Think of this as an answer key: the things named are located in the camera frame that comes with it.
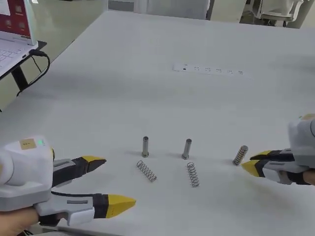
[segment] white power strip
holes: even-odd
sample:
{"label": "white power strip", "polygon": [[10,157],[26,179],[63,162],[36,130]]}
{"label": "white power strip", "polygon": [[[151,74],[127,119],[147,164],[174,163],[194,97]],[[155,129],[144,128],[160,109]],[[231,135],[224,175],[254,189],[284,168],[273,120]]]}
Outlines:
{"label": "white power strip", "polygon": [[199,74],[208,75],[224,75],[224,76],[241,76],[248,77],[243,70],[221,69],[210,66],[189,65],[182,63],[175,63],[173,66],[174,71],[194,72]]}

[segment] metal pin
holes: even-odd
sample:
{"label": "metal pin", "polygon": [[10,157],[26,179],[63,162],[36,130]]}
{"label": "metal pin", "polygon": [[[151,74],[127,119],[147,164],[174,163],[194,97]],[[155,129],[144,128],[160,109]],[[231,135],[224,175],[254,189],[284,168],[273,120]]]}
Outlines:
{"label": "metal pin", "polygon": [[191,146],[191,139],[186,140],[185,148],[184,148],[184,153],[182,155],[182,158],[184,160],[187,160],[189,158],[189,151],[190,151],[190,146]]}
{"label": "metal pin", "polygon": [[142,153],[141,153],[141,155],[143,157],[148,157],[148,155],[149,155],[148,147],[149,147],[149,137],[144,136],[143,137],[143,145],[142,145]]}
{"label": "metal pin", "polygon": [[233,160],[233,164],[236,166],[239,166],[242,160],[244,159],[247,151],[248,151],[248,146],[241,146],[238,153],[236,154],[236,157]]}

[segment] chair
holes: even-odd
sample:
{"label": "chair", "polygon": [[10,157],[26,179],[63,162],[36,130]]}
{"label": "chair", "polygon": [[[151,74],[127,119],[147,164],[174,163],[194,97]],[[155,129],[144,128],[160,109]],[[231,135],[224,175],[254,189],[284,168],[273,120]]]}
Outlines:
{"label": "chair", "polygon": [[296,20],[304,0],[251,0],[250,9],[256,18],[287,22]]}

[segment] laptop keyboard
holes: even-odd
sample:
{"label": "laptop keyboard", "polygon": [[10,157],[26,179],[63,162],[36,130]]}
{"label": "laptop keyboard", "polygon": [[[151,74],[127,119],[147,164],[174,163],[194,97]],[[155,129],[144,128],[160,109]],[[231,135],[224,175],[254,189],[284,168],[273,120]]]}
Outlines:
{"label": "laptop keyboard", "polygon": [[11,60],[19,56],[23,49],[0,48],[0,69],[8,65]]}

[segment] human hand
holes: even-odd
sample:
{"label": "human hand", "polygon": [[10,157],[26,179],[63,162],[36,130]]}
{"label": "human hand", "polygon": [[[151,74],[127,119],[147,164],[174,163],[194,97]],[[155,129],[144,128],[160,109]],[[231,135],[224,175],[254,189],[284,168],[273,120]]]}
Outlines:
{"label": "human hand", "polygon": [[309,183],[311,185],[315,185],[315,171],[305,171],[303,173],[303,179],[306,183]]}
{"label": "human hand", "polygon": [[16,236],[37,222],[38,214],[32,207],[0,212],[0,236]]}

